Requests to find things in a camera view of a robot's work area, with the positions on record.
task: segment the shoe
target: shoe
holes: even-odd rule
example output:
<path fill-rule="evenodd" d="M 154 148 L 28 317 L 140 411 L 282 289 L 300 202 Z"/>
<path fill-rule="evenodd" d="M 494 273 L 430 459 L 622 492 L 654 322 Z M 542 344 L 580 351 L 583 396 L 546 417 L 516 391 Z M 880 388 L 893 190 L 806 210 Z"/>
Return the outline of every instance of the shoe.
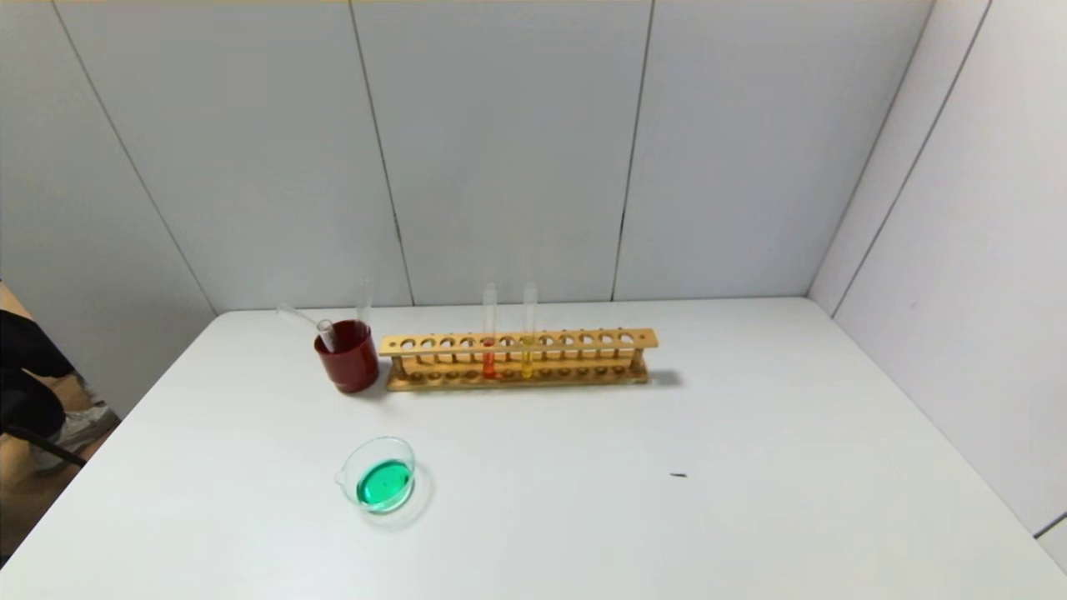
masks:
<path fill-rule="evenodd" d="M 107 407 L 68 412 L 63 428 L 48 441 L 63 449 L 78 454 L 85 446 L 100 439 L 100 436 L 108 429 L 118 425 L 118 415 Z M 62 458 L 34 445 L 30 446 L 30 456 L 33 458 L 37 473 L 57 471 L 67 464 Z"/>

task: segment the test tube rack hole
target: test tube rack hole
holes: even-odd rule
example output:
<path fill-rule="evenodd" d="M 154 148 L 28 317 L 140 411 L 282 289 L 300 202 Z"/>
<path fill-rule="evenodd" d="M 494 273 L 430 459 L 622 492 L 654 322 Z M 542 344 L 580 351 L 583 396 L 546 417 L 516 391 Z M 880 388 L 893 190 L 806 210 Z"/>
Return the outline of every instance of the test tube rack hole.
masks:
<path fill-rule="evenodd" d="M 482 372 L 489 351 L 483 334 L 387 335 L 378 353 L 393 361 L 391 392 L 417 392 L 648 383 L 644 350 L 659 346 L 651 329 L 538 331 L 528 346 L 522 338 L 522 332 L 496 334 L 496 377 Z M 534 369 L 523 377 L 527 352 Z"/>

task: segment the test tube rack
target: test tube rack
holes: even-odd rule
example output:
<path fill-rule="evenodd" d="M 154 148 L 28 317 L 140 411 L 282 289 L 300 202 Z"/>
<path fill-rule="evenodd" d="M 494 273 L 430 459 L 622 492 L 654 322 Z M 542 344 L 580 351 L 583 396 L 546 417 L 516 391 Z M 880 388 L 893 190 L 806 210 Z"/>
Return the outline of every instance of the test tube rack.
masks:
<path fill-rule="evenodd" d="M 393 361 L 391 392 L 417 392 L 648 383 L 644 349 L 659 346 L 651 329 L 538 331 L 529 346 L 522 337 L 497 333 L 487 347 L 484 335 L 476 333 L 387 335 L 378 353 Z M 482 370 L 490 348 L 496 377 Z M 530 377 L 522 373 L 525 352 L 531 353 Z"/>

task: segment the red liquid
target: red liquid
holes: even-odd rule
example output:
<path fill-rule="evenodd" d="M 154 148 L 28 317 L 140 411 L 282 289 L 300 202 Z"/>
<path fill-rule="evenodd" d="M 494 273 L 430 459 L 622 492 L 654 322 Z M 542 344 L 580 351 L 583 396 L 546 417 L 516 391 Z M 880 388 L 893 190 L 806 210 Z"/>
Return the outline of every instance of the red liquid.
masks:
<path fill-rule="evenodd" d="M 495 340 L 489 337 L 482 344 L 487 348 L 492 348 Z M 481 375 L 485 379 L 496 379 L 496 353 L 482 352 Z"/>
<path fill-rule="evenodd" d="M 327 350 L 322 338 L 315 337 L 315 351 L 322 360 L 327 376 L 344 394 L 366 389 L 378 378 L 378 354 L 367 323 L 344 320 L 334 323 L 336 348 Z"/>

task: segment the white table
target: white table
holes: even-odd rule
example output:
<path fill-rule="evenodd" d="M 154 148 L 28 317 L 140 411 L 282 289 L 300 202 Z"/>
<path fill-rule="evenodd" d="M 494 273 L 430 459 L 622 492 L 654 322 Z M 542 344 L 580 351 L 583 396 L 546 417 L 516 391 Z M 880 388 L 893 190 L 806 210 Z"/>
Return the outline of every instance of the white table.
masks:
<path fill-rule="evenodd" d="M 479 320 L 376 309 L 372 325 Z M 501 309 L 501 330 L 520 322 Z M 655 328 L 654 384 L 386 394 L 383 373 L 349 397 L 308 332 L 219 317 L 0 571 L 0 596 L 1067 598 L 1008 509 L 807 300 L 543 305 L 539 325 Z M 333 474 L 381 435 L 420 469 L 409 514 L 373 523 Z"/>

